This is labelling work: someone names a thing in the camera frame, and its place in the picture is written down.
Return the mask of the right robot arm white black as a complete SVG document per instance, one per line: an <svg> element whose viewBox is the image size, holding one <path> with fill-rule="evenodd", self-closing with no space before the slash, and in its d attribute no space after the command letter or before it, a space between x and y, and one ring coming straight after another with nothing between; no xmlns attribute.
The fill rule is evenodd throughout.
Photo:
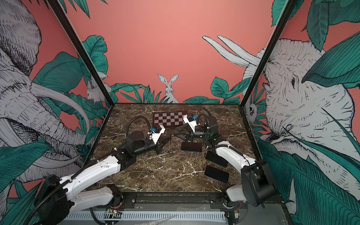
<svg viewBox="0 0 360 225"><path fill-rule="evenodd" d="M233 147L219 132L217 119L209 114L183 115L183 125L175 137L183 140L181 149L212 155L212 163L226 167L231 164L241 174L241 184L226 189L231 202L249 203L257 207L276 195L276 184L265 160L255 160Z"/></svg>

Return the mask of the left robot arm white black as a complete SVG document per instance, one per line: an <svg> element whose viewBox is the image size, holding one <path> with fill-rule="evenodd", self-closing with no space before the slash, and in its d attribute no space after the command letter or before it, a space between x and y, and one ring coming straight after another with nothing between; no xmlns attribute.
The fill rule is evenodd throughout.
<svg viewBox="0 0 360 225"><path fill-rule="evenodd" d="M104 204L109 204L118 195L117 187L100 190L96 194L85 189L107 176L125 170L141 154L150 151L160 154L171 137L164 136L166 129L163 125L148 129L147 134L140 130L132 133L126 130L126 139L120 146L72 175L47 177L24 224L30 224L32 218L38 215L38 224L57 225L70 213L100 205L100 199L104 199Z"/></svg>

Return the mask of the black smartphone blue edge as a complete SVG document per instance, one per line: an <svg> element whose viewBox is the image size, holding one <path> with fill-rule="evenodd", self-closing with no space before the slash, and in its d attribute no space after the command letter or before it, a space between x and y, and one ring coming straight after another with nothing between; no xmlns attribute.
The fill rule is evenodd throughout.
<svg viewBox="0 0 360 225"><path fill-rule="evenodd" d="M202 144L194 142L182 142L181 150L186 152L202 152Z"/></svg>

